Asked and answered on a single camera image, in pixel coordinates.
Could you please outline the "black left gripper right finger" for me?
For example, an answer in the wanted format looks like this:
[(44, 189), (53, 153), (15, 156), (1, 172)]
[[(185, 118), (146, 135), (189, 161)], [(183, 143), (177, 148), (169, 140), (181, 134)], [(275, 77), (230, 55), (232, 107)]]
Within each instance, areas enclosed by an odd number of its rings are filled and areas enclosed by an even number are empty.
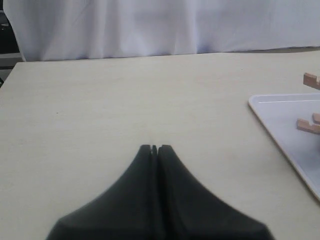
[(272, 240), (268, 227), (205, 188), (170, 145), (158, 149), (158, 187), (170, 240)]

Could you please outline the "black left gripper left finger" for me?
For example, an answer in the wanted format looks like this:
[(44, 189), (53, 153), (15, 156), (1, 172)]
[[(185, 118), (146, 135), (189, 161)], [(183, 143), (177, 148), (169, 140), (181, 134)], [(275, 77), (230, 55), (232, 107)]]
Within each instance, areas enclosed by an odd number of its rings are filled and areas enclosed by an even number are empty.
[(140, 146), (123, 175), (103, 194), (60, 218), (49, 240), (164, 240), (157, 148)]

